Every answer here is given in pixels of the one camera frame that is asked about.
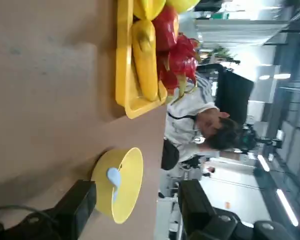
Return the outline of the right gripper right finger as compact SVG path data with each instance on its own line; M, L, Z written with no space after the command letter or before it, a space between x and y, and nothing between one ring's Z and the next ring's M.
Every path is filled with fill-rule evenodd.
M253 240L253 228L233 212L215 208L198 180L182 180L178 204L183 221L183 240Z

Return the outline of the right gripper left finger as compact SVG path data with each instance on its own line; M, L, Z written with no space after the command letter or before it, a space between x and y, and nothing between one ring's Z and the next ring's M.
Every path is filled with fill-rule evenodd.
M77 240L94 211L96 183L77 180L52 208L36 210L4 232L6 240Z

